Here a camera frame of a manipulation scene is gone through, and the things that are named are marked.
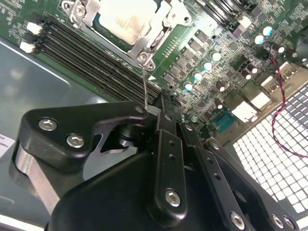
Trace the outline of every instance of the hex bolt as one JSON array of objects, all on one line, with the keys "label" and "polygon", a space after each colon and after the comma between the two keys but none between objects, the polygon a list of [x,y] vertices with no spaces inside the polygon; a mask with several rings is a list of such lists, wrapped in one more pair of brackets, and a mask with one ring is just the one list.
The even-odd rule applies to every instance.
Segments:
[{"label": "hex bolt", "polygon": [[82,139],[81,136],[73,134],[73,135],[69,135],[66,138],[66,142],[69,146],[73,147],[73,148],[81,148],[84,145],[84,141]]},{"label": "hex bolt", "polygon": [[287,223],[287,225],[291,227],[291,229],[295,230],[295,226],[289,218],[283,217],[283,219],[284,219],[285,223]]},{"label": "hex bolt", "polygon": [[38,124],[38,126],[45,131],[53,131],[58,127],[57,123],[52,119],[42,119]]},{"label": "hex bolt", "polygon": [[215,148],[216,150],[219,150],[219,146],[216,143],[212,143],[213,148]]},{"label": "hex bolt", "polygon": [[187,129],[188,131],[192,131],[192,130],[193,130],[192,127],[191,127],[189,124],[185,124],[185,127],[186,127],[186,129]]},{"label": "hex bolt", "polygon": [[231,221],[233,224],[240,230],[245,229],[245,223],[243,219],[236,213],[236,212],[231,212],[230,214]]},{"label": "hex bolt", "polygon": [[167,190],[166,191],[166,200],[167,202],[173,206],[173,207],[179,207],[180,203],[181,203],[181,199],[179,197],[179,195],[173,191],[173,190]]},{"label": "hex bolt", "polygon": [[283,222],[275,215],[271,215],[275,225],[277,225],[280,229],[283,229],[284,225],[283,225]]}]

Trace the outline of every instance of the white connector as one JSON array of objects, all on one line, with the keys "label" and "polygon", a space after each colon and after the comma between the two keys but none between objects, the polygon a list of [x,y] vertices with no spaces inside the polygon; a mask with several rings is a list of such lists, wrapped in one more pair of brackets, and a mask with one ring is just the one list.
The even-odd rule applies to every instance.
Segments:
[{"label": "white connector", "polygon": [[35,49],[35,45],[27,42],[21,42],[19,48],[26,53],[31,53]]},{"label": "white connector", "polygon": [[27,24],[27,30],[28,30],[28,31],[31,31],[32,34],[34,34],[34,35],[40,34],[40,32],[42,31],[42,29],[43,29],[42,26],[37,25],[37,24],[35,24],[35,23],[29,22],[29,23]]}]

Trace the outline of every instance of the mounting hole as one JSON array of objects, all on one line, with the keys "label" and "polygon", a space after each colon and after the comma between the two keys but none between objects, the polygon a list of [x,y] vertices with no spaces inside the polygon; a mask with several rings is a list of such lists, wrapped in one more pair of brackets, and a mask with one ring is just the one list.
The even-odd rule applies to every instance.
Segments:
[{"label": "mounting hole", "polygon": [[210,164],[214,163],[213,160],[212,160],[211,158],[207,158],[207,161],[208,161]]},{"label": "mounting hole", "polygon": [[184,22],[185,22],[185,23],[188,23],[188,22],[189,22],[189,17],[185,17],[185,18],[184,18]]},{"label": "mounting hole", "polygon": [[142,109],[141,107],[139,107],[139,106],[136,106],[136,107],[135,107],[135,110],[136,110],[137,112],[139,112],[139,113],[143,113],[143,109]]},{"label": "mounting hole", "polygon": [[221,180],[220,175],[218,175],[218,174],[215,173],[214,176],[215,176],[216,179]]},{"label": "mounting hole", "polygon": [[63,7],[64,7],[65,10],[69,10],[70,5],[68,3],[64,3]]},{"label": "mounting hole", "polygon": [[172,161],[175,161],[175,160],[176,160],[175,156],[172,155],[172,154],[169,155],[169,159],[172,160]]}]

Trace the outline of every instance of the metal wire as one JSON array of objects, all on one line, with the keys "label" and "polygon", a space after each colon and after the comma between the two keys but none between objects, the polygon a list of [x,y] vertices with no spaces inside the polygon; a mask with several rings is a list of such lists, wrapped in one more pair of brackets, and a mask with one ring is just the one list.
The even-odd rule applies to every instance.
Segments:
[{"label": "metal wire", "polygon": [[143,88],[144,88],[144,108],[147,109],[147,107],[148,107],[148,91],[147,91],[147,88],[146,88],[144,66],[142,66],[142,79],[143,79]]}]

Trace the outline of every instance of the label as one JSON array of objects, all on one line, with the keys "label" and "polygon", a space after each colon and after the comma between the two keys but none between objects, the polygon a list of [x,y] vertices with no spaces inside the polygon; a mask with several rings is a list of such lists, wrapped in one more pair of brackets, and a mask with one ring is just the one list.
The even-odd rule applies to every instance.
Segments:
[{"label": "label", "polygon": [[0,134],[0,158],[15,143],[15,140]]}]

